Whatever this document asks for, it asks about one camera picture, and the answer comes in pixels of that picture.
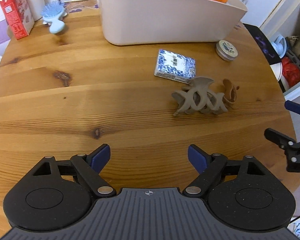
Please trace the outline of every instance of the wood grain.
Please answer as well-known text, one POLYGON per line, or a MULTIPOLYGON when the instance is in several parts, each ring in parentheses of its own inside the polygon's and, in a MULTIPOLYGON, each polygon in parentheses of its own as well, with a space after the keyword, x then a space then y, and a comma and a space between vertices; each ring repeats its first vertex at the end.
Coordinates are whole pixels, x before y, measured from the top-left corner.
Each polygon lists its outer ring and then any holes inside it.
POLYGON ((102 143, 112 157, 101 175, 117 190, 183 189, 197 176, 187 160, 191 143, 232 159, 254 155, 291 191, 300 184, 299 174, 285 171, 283 151, 263 137, 268 127, 295 135, 271 68, 243 26, 227 38, 239 51, 230 63, 213 43, 114 46, 97 10, 65 22, 59 35, 37 23, 29 37, 10 42, 0 64, 0 236, 9 230, 3 198, 33 165, 45 155, 88 154, 102 143), (173 117, 171 93, 183 84, 154 76, 159 49, 194 58, 197 75, 213 78, 215 91, 224 78, 239 85, 236 108, 173 117), (71 76, 69 87, 55 71, 71 76))

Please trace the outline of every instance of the metal rivet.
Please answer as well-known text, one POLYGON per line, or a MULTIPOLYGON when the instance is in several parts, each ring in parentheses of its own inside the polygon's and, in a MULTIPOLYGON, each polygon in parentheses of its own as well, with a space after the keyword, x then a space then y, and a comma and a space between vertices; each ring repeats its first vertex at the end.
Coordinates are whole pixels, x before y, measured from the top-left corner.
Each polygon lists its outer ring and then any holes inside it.
POLYGON ((187 187, 186 192, 189 194, 199 194, 201 192, 201 189, 196 186, 187 187))
POLYGON ((100 188, 98 188, 98 192, 100 194, 110 194, 113 191, 113 188, 109 187, 109 186, 102 186, 100 188))

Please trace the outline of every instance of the white cabinet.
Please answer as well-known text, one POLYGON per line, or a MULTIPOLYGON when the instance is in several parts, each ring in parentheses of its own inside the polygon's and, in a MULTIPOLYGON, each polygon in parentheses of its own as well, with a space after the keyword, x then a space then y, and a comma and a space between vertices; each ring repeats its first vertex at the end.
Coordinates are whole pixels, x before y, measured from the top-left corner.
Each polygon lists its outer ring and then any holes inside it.
MULTIPOLYGON (((281 0, 260 28, 270 41, 278 35, 300 35, 300 0, 281 0)), ((300 82, 284 93, 286 100, 300 96, 300 82)))

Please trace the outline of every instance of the round tin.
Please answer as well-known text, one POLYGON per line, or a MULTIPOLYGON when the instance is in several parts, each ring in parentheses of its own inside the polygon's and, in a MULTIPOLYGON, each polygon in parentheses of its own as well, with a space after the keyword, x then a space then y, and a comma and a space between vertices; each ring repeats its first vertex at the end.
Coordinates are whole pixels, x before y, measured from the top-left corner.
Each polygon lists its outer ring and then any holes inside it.
POLYGON ((233 61, 238 56, 238 51, 230 42, 221 40, 216 46, 217 54, 226 61, 233 61))

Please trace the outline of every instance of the red box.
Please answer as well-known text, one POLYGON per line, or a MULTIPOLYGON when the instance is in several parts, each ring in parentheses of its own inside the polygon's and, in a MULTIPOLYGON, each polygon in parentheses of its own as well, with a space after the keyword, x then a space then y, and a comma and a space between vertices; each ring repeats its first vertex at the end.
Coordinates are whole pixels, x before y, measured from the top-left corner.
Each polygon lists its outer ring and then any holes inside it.
POLYGON ((28 36, 34 20, 27 0, 0 0, 0 6, 16 39, 28 36))

